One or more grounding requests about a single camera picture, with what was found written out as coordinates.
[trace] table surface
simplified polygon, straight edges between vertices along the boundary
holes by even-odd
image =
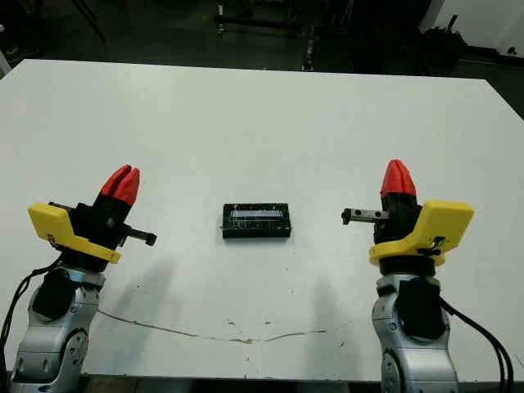
[[[524,123],[486,81],[24,61],[0,111],[1,315],[56,257],[27,207],[90,204],[122,164],[142,171],[128,223],[158,241],[128,240],[106,270],[86,373],[379,380],[373,227],[340,213],[379,209],[400,158],[420,202],[476,208],[437,277],[524,380]],[[289,239],[222,239],[223,203],[271,201],[289,204]],[[498,379],[489,344],[454,318],[449,347],[460,380]]]

